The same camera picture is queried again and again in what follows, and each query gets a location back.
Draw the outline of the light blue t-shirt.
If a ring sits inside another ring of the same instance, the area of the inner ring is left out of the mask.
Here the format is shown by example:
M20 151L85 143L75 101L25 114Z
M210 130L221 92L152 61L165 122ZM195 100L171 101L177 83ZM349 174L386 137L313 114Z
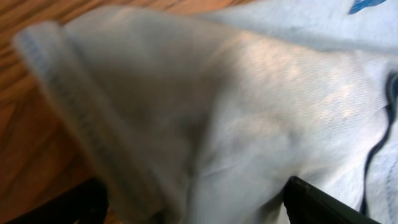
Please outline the light blue t-shirt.
M397 222L397 2L105 6L14 38L124 223L287 223L292 176Z

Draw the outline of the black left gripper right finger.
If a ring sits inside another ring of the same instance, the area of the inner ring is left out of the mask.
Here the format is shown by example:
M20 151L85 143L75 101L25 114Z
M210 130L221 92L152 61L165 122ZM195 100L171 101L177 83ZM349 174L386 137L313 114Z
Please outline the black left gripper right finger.
M286 183L283 202L291 224L379 224L298 177Z

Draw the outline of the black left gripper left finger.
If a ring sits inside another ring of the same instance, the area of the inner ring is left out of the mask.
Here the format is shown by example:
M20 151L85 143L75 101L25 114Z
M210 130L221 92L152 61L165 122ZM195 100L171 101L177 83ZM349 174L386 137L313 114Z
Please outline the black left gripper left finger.
M105 187L92 178L6 224L103 224L108 207Z

